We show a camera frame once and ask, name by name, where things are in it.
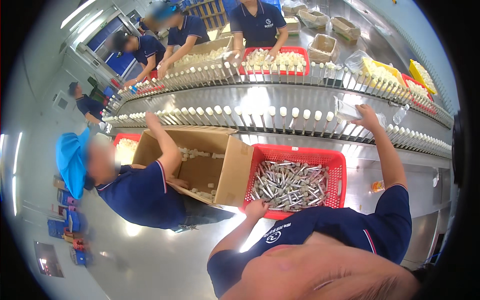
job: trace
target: yellow plastic basket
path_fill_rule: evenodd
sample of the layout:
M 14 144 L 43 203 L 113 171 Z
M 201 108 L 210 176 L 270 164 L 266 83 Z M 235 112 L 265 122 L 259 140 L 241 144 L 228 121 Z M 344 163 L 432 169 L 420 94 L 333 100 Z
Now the yellow plastic basket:
M 363 67 L 364 67 L 364 70 L 363 70 L 363 73 L 365 72 L 368 72 L 370 74 L 372 74 L 372 70 L 370 70 L 370 68 L 367 67 L 367 64 L 365 63 L 366 60 L 368 60 L 368 58 L 366 57 L 362 57 L 362 60 L 363 60 Z M 384 67 L 387 71 L 389 71 L 393 76 L 395 76 L 398 80 L 398 82 L 404 86 L 404 87 L 407 87 L 407 85 L 405 84 L 405 82 L 403 81 L 403 78 L 402 78 L 402 73 L 395 69 L 394 67 L 391 67 L 389 65 L 386 65 L 384 63 L 381 63 L 379 61 L 376 61 L 376 60 L 372 60 L 372 62 L 377 66 L 377 67 Z
M 423 80 L 422 76 L 420 75 L 419 70 L 413 64 L 413 60 L 410 60 L 410 67 L 408 68 L 408 70 L 410 71 L 410 74 L 412 74 L 413 79 L 415 79 L 419 83 L 423 84 L 423 86 L 427 89 L 427 91 L 430 94 L 436 94 L 435 91 L 432 91 L 431 89 L 429 89 L 428 86 L 425 84 L 425 81 Z

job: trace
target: red plastic basket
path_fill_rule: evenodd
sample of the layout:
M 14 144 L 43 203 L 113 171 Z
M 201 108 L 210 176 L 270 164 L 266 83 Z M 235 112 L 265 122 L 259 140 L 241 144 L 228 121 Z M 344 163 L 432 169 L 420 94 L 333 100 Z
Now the red plastic basket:
M 328 166 L 327 192 L 330 193 L 325 202 L 326 206 L 332 208 L 342 208 L 345 202 L 345 193 L 347 191 L 347 168 L 345 156 L 341 152 L 325 149 L 298 148 L 283 145 L 255 144 L 252 146 L 253 156 L 250 166 L 250 177 L 247 185 L 247 192 L 240 211 L 245 212 L 245 207 L 252 200 L 250 190 L 255 183 L 255 170 L 259 163 L 265 160 L 282 161 L 284 159 L 294 162 L 307 163 L 309 165 Z M 338 196 L 338 183 L 341 181 L 341 192 Z M 269 210 L 265 218 L 274 220 L 283 220 L 293 213 L 287 213 L 277 210 Z
M 260 49 L 260 48 L 262 48 L 263 50 L 270 50 L 272 47 L 250 47 L 250 48 L 246 48 L 242 61 L 247 61 L 247 55 L 249 55 L 255 49 Z M 305 61 L 307 62 L 307 65 L 305 66 L 305 70 L 304 70 L 305 74 L 304 74 L 304 72 L 297 72 L 297 76 L 308 75 L 308 72 L 310 71 L 310 64 L 308 62 L 308 54 L 307 54 L 307 50 L 305 50 L 305 48 L 294 47 L 294 46 L 282 47 L 282 48 L 280 48 L 279 52 L 280 53 L 294 52 L 294 53 L 302 54 L 305 58 Z M 243 66 L 240 66 L 239 72 L 240 72 L 241 75 L 245 75 L 245 70 L 244 70 Z M 247 74 L 251 75 L 251 74 L 253 74 L 253 71 L 248 70 Z M 255 74 L 262 74 L 262 72 L 260 70 L 258 70 L 258 71 L 255 71 Z M 268 70 L 268 67 L 264 68 L 264 74 L 270 74 L 270 71 Z M 287 71 L 280 71 L 280 75 L 286 75 L 286 74 L 287 74 Z M 289 71 L 288 74 L 289 75 L 295 75 L 295 71 Z
M 420 82 L 416 81 L 415 79 L 411 78 L 411 77 L 408 76 L 408 75 L 405 75 L 405 74 L 402 73 L 402 78 L 403 78 L 403 81 L 405 82 L 405 85 L 406 85 L 407 87 L 409 87 L 409 86 L 408 86 L 408 83 L 407 83 L 407 80 L 411 80 L 411 81 L 413 81 L 413 83 L 418 84 L 418 85 L 420 85 L 421 87 L 423 87 L 424 89 L 426 89 L 426 87 L 425 87 L 423 84 L 421 84 Z M 433 99 L 432 99 L 432 96 L 430 96 L 430 93 L 428 93 L 427 96 L 428 96 L 428 99 L 430 99 L 430 101 L 433 102 Z M 431 113 L 434 114 L 434 115 L 437 114 L 437 112 L 436 112 L 434 109 L 432 109 L 432 108 L 427 108 L 427 107 L 425 107 L 424 105 L 419 104 L 419 103 L 418 103 L 417 101 L 415 101 L 415 100 L 413 100 L 413 103 L 415 103 L 415 105 L 418 106 L 418 107 L 420 107 L 421 109 L 428 110 L 429 112 L 431 112 Z
M 116 147 L 121 139 L 130 139 L 133 141 L 139 141 L 142 135 L 138 133 L 119 133 L 113 141 L 113 145 Z

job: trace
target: white cap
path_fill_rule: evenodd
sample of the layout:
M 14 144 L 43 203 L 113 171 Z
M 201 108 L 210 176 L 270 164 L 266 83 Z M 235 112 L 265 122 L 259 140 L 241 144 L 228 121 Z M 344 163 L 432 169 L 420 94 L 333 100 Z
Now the white cap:
M 280 107 L 280 116 L 284 117 L 287 115 L 287 108 L 285 106 Z
M 215 107 L 213 108 L 215 110 L 215 112 L 217 114 L 222 114 L 222 108 L 220 107 L 220 105 L 215 105 Z
M 234 108 L 234 111 L 237 113 L 237 115 L 241 115 L 242 111 L 241 111 L 241 107 L 240 106 L 235 106 Z
M 223 111 L 227 114 L 227 115 L 230 115 L 232 113 L 232 109 L 230 108 L 230 106 L 226 105 L 223 107 Z
M 320 121 L 321 118 L 322 118 L 322 112 L 317 110 L 315 112 L 315 120 Z
M 333 112 L 329 111 L 327 112 L 327 121 L 330 122 L 331 120 L 333 120 Z
M 298 117 L 299 116 L 299 113 L 300 113 L 300 110 L 298 108 L 293 108 L 292 109 L 292 116 L 294 118 Z

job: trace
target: white bottle cap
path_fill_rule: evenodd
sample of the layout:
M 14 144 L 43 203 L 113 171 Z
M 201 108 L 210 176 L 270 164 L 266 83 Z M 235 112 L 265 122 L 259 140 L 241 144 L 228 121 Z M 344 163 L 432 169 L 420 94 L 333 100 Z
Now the white bottle cap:
M 317 110 L 317 111 L 315 112 L 315 120 L 316 120 L 316 121 L 320 121 L 321 118 L 322 118 L 322 112 L 319 111 L 319 110 Z
M 227 114 L 227 115 L 230 115 L 232 113 L 232 109 L 230 108 L 230 106 L 226 105 L 223 107 L 223 111 Z
M 284 117 L 287 115 L 287 108 L 285 106 L 280 107 L 280 116 Z
M 242 111 L 241 111 L 241 107 L 240 106 L 235 106 L 234 108 L 235 112 L 237 113 L 237 115 L 241 115 Z
M 331 120 L 333 120 L 333 112 L 329 111 L 327 112 L 327 121 L 330 122 Z
M 293 108 L 292 109 L 292 116 L 294 118 L 298 117 L 299 116 L 299 113 L 300 113 L 300 110 L 298 108 Z

